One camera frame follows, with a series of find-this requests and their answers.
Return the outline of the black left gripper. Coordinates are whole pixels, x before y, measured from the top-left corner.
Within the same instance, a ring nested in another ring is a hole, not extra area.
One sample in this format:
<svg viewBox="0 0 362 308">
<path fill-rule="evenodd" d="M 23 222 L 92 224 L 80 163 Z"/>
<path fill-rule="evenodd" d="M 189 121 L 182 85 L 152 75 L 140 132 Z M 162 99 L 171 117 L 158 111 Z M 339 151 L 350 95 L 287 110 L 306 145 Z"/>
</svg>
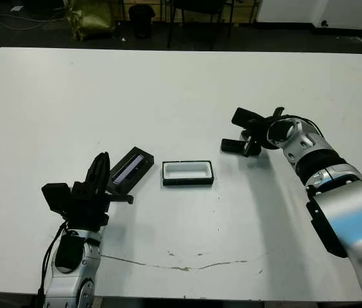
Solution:
<svg viewBox="0 0 362 308">
<path fill-rule="evenodd" d="M 64 205 L 63 217 L 68 228 L 99 232 L 108 224 L 110 203 L 132 205 L 134 197 L 128 194 L 109 193 L 110 158 L 107 152 L 96 156 L 87 171 L 86 182 L 75 182 L 70 197 Z"/>
</svg>

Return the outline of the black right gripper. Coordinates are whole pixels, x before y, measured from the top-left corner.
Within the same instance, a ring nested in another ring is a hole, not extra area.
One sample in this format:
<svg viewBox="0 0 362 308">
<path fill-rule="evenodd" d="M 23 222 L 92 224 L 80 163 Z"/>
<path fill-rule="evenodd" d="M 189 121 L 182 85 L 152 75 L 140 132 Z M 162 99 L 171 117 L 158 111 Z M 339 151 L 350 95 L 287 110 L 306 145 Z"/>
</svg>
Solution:
<svg viewBox="0 0 362 308">
<path fill-rule="evenodd" d="M 255 112 L 249 112 L 247 126 L 240 133 L 241 139 L 247 139 L 245 151 L 247 157 L 258 156 L 261 149 L 277 150 L 274 144 L 268 140 L 268 129 L 278 119 L 284 111 L 284 107 L 277 107 L 271 116 L 263 117 Z"/>
</svg>

